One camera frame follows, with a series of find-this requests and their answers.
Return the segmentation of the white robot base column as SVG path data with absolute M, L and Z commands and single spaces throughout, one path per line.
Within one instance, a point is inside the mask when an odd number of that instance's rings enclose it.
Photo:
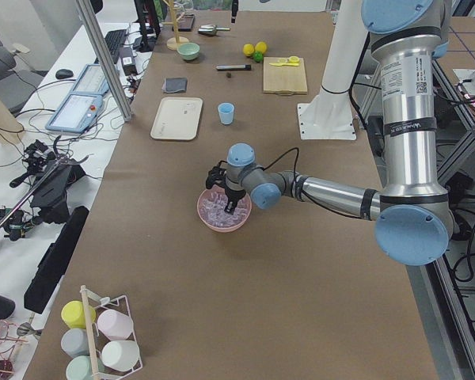
M 310 103 L 298 104 L 303 140 L 356 139 L 350 93 L 367 39 L 362 4 L 361 0 L 340 4 L 319 94 Z

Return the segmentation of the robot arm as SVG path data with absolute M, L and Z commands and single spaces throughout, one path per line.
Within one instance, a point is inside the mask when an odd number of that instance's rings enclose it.
M 299 174 L 270 173 L 253 148 L 237 143 L 219 171 L 232 212 L 246 196 L 262 209 L 282 196 L 338 215 L 372 220 L 381 250 L 402 264 L 440 258 L 454 231 L 447 190 L 436 172 L 436 119 L 431 63 L 446 52 L 448 1 L 344 1 L 340 5 L 320 93 L 298 114 L 308 139 L 342 138 L 341 120 L 365 43 L 380 71 L 386 186 L 376 191 Z

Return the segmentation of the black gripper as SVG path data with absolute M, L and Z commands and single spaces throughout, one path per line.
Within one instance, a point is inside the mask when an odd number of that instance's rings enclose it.
M 244 191 L 225 187 L 225 194 L 227 197 L 227 205 L 225 206 L 224 211 L 227 214 L 232 215 L 235 207 L 238 207 L 241 204 L 241 199 L 244 198 Z

